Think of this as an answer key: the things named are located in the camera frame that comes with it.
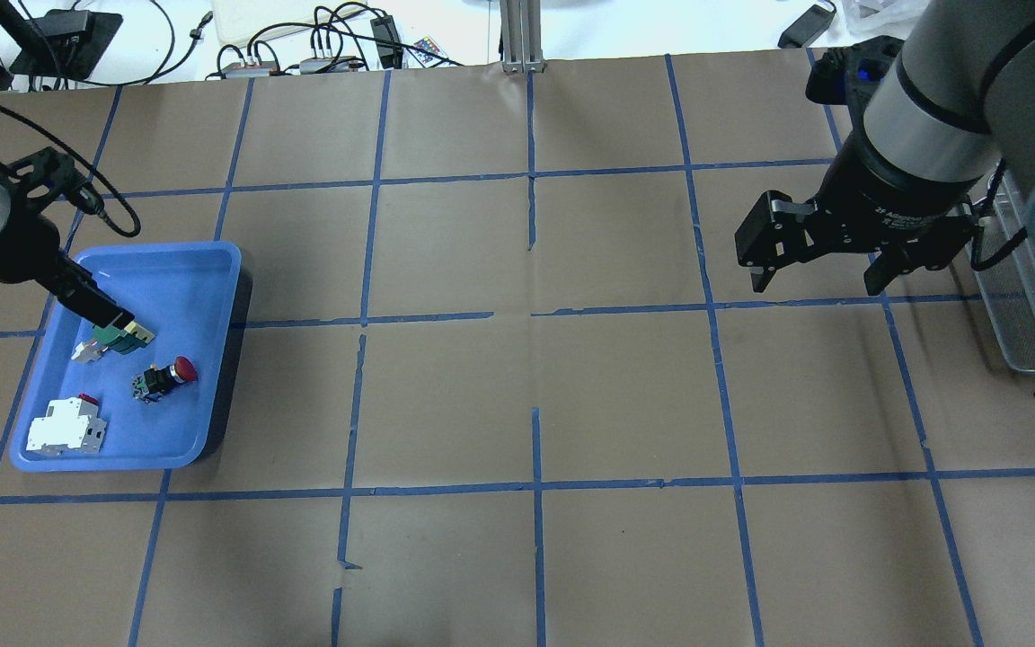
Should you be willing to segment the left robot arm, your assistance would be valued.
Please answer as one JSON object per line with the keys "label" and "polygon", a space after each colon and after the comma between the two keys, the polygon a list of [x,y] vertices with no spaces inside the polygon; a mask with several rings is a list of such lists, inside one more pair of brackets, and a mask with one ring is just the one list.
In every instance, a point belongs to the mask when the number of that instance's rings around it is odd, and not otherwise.
{"label": "left robot arm", "polygon": [[57,227],[45,217],[45,209],[58,198],[85,214],[103,216],[102,195],[70,155],[46,147],[14,163],[0,163],[0,283],[33,281],[94,326],[127,329],[134,314],[71,261]]}

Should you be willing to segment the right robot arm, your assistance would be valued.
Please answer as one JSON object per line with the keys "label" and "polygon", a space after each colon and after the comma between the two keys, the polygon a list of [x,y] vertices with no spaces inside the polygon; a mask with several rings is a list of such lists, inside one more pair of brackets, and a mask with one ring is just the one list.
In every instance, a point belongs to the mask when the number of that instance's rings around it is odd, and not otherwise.
{"label": "right robot arm", "polygon": [[834,253],[875,253],[879,295],[913,270],[945,269],[981,235],[960,212],[997,163],[1022,192],[1014,245],[1035,249],[1035,1],[931,1],[906,40],[830,50],[806,95],[842,105],[852,130],[805,202],[769,190],[735,234],[755,292]]}

